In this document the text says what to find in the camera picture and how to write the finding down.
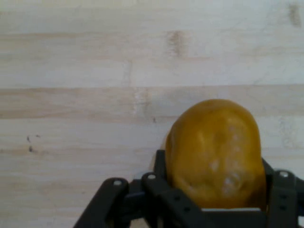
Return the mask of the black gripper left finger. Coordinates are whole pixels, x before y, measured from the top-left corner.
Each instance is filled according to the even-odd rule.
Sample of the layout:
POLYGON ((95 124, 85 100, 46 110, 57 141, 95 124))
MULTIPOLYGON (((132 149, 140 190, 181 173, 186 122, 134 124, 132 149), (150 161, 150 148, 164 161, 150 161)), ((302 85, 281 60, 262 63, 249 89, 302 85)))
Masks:
POLYGON ((151 228, 202 228, 204 214, 166 180, 165 151, 156 152, 152 172, 131 182, 106 179, 74 225, 76 228, 128 228, 143 218, 151 228))

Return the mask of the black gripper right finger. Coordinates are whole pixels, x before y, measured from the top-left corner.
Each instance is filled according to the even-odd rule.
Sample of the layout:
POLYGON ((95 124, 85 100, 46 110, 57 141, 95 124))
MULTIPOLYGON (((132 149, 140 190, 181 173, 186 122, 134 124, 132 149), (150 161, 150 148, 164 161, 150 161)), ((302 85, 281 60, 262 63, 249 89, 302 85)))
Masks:
POLYGON ((262 228, 299 228, 304 215, 304 180, 291 171, 275 169, 263 160, 266 174, 266 213, 262 228))

